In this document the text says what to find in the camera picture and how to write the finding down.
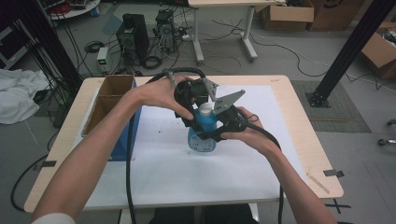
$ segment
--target hand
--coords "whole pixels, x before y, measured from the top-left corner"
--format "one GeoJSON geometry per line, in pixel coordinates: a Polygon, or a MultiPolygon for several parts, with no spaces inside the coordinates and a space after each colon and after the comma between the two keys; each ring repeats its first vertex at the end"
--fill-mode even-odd
{"type": "MultiPolygon", "coordinates": [[[[246,110],[244,107],[238,107],[249,118],[249,122],[262,128],[262,123],[259,117],[246,110]]],[[[255,148],[262,155],[267,157],[270,151],[279,150],[279,148],[268,139],[264,134],[259,133],[253,129],[246,128],[241,133],[222,133],[221,137],[224,139],[237,139],[246,143],[248,146],[255,148]]]]}
{"type": "MultiPolygon", "coordinates": [[[[191,77],[178,75],[175,76],[177,83],[184,80],[193,80],[191,77]]],[[[193,119],[192,113],[178,102],[174,97],[175,85],[169,78],[162,78],[160,80],[150,82],[142,85],[133,91],[139,91],[139,98],[142,105],[158,106],[175,111],[185,119],[193,119]]]]}

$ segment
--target blue spray bottle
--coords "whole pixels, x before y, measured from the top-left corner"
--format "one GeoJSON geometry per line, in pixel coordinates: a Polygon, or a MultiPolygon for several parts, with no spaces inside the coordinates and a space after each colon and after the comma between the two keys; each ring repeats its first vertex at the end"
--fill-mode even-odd
{"type": "MultiPolygon", "coordinates": [[[[209,103],[202,104],[199,108],[194,109],[194,116],[201,124],[205,132],[212,132],[217,128],[217,119],[212,110],[212,105],[209,103]]],[[[216,141],[209,138],[202,140],[196,132],[190,128],[188,136],[189,147],[192,150],[199,152],[210,152],[216,147],[216,141]]]]}

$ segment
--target electronic equipment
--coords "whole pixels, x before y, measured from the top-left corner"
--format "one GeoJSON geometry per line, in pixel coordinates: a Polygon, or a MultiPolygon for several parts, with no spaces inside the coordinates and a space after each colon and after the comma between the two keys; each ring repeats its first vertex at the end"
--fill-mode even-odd
{"type": "Polygon", "coordinates": [[[178,6],[178,7],[190,6],[188,0],[164,0],[163,3],[169,6],[178,6]]]}
{"type": "Polygon", "coordinates": [[[9,69],[16,63],[26,52],[25,47],[27,40],[24,40],[18,32],[1,24],[0,27],[0,68],[9,69]]]}
{"type": "Polygon", "coordinates": [[[64,0],[41,0],[41,6],[44,9],[48,9],[50,7],[56,7],[58,5],[60,5],[61,3],[64,3],[64,0]]]}
{"type": "Polygon", "coordinates": [[[87,6],[87,0],[67,0],[67,2],[73,9],[85,9],[87,6]]]}
{"type": "Polygon", "coordinates": [[[160,36],[160,48],[165,53],[173,53],[176,50],[176,37],[174,25],[174,11],[163,9],[158,11],[155,18],[157,31],[160,36]]]}
{"type": "Polygon", "coordinates": [[[116,32],[121,57],[125,64],[141,65],[149,49],[149,36],[145,17],[140,14],[123,14],[123,23],[116,32]]]}
{"type": "Polygon", "coordinates": [[[106,73],[110,71],[110,65],[108,63],[108,48],[99,48],[97,62],[99,71],[106,73]]]}

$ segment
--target black stand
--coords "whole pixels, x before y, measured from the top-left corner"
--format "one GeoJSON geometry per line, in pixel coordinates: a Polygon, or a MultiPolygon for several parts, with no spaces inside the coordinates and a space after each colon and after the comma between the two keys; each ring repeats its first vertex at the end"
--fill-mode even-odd
{"type": "Polygon", "coordinates": [[[322,107],[355,57],[378,29],[381,22],[388,16],[395,4],[396,0],[373,1],[335,58],[326,76],[319,83],[310,98],[308,98],[309,104],[312,107],[322,107]]]}

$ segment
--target white sheet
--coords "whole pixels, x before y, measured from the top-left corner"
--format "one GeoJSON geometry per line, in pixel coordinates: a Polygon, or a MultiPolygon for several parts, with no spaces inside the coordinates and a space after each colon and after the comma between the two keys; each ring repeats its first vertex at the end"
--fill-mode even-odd
{"type": "Polygon", "coordinates": [[[42,71],[0,69],[0,123],[13,124],[31,117],[39,108],[35,93],[49,86],[42,71]]]}

